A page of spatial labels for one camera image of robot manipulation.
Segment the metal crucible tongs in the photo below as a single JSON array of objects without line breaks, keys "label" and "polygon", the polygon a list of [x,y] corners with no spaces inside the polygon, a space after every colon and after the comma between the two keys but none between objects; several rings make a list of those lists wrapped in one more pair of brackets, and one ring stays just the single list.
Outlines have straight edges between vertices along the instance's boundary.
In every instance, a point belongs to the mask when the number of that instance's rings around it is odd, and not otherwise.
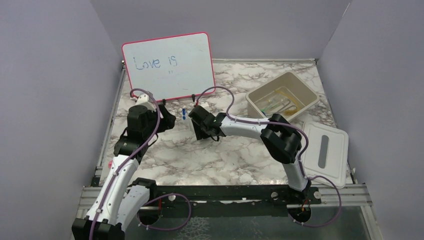
[{"label": "metal crucible tongs", "polygon": [[288,104],[288,103],[289,103],[289,101],[287,99],[286,100],[279,100],[279,101],[271,103],[269,106],[273,106],[274,108],[273,108],[273,110],[270,114],[266,114],[266,115],[271,115],[271,114],[274,114],[274,113],[283,114],[282,113],[283,106],[285,104]]}]

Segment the yellow rubber tubing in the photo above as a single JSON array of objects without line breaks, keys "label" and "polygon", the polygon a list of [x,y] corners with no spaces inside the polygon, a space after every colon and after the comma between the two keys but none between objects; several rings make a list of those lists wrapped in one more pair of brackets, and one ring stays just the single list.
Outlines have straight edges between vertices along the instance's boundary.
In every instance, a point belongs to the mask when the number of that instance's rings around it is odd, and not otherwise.
[{"label": "yellow rubber tubing", "polygon": [[291,96],[289,96],[288,94],[286,94],[286,93],[284,93],[284,92],[279,92],[281,95],[283,95],[284,97],[286,97],[287,98],[287,100],[288,100],[288,103],[287,104],[285,104],[283,107],[282,107],[282,110],[281,110],[281,112],[284,114],[284,115],[287,115],[287,116],[292,116],[292,115],[294,115],[294,114],[296,114],[296,113],[298,113],[300,110],[301,110],[301,107],[300,107],[300,105],[298,104],[298,102],[293,98],[293,97],[291,97]]}]

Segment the white bin lid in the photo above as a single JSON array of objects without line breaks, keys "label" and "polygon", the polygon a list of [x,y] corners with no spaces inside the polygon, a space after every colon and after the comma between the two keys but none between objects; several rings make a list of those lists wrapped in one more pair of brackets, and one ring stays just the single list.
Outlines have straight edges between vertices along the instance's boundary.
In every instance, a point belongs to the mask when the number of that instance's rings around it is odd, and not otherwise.
[{"label": "white bin lid", "polygon": [[303,123],[309,144],[301,160],[309,178],[323,176],[337,188],[346,184],[348,166],[348,134],[338,128],[314,121]]}]

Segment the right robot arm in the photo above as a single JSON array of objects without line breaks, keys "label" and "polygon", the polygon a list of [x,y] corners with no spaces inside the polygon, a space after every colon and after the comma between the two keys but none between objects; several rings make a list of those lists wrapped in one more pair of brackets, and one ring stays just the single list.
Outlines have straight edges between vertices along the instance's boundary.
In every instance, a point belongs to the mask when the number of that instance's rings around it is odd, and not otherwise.
[{"label": "right robot arm", "polygon": [[306,177],[301,156],[309,146],[306,133],[282,115],[270,118],[237,117],[227,112],[213,115],[197,105],[188,114],[198,140],[237,136],[262,141],[271,157],[282,164],[288,180],[289,199],[300,204],[309,196],[311,180]]}]

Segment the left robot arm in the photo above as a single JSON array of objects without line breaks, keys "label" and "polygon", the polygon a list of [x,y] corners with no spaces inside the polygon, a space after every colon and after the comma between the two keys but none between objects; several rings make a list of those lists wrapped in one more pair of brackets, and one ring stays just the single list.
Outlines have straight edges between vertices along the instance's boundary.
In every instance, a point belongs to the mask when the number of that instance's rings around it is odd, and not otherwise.
[{"label": "left robot arm", "polygon": [[130,180],[158,133],[173,129],[176,117],[164,105],[129,108],[127,127],[114,147],[114,158],[106,180],[92,207],[83,218],[76,218],[71,230],[76,240],[123,240],[125,231],[142,205],[152,205],[157,191]]}]

